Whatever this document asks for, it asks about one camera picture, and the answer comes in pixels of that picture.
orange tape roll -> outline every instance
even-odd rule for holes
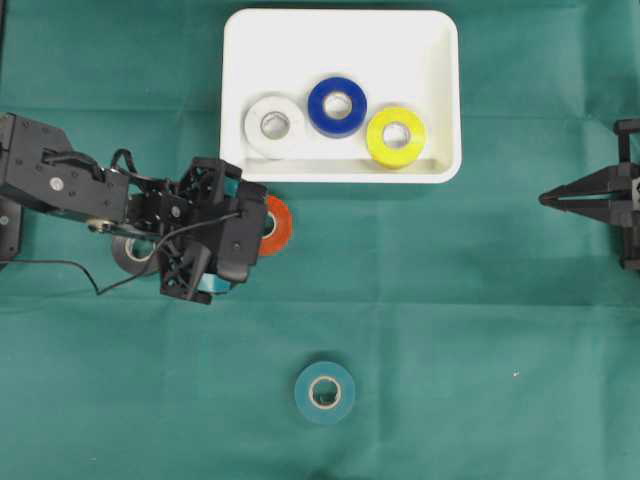
[[[273,229],[262,237],[260,256],[275,255],[282,251],[293,235],[293,217],[287,204],[278,197],[269,195],[267,210],[273,220]]]

white tray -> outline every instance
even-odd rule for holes
[[[265,160],[247,144],[243,119],[267,94],[293,99],[307,115],[311,89],[328,76],[358,83],[367,118],[354,135],[327,138],[307,128],[296,158]],[[375,163],[366,124],[381,108],[402,105],[428,131],[420,158],[402,170]],[[246,9],[224,32],[220,157],[265,182],[442,183],[462,163],[458,33],[441,12],[410,10]]]

white tape roll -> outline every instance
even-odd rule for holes
[[[249,145],[271,160],[295,156],[304,140],[305,128],[302,110],[286,97],[264,97],[244,117]]]

green cloth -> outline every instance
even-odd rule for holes
[[[223,27],[245,6],[9,0],[0,105],[175,177],[218,152]],[[155,278],[96,298],[74,269],[8,266],[0,478],[637,478],[640,278],[613,229],[537,196],[617,162],[613,121],[640,115],[638,1],[375,6],[458,25],[459,175],[271,185],[293,240],[210,307]],[[123,277],[108,237],[32,212],[22,256]],[[333,427],[293,403],[316,359],[356,382]]]

cyan tape roll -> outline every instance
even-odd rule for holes
[[[316,389],[331,382],[336,390],[331,398],[319,399]],[[300,413],[310,422],[333,425],[342,420],[356,401],[356,386],[344,367],[333,362],[317,362],[305,368],[296,380],[294,397]]]

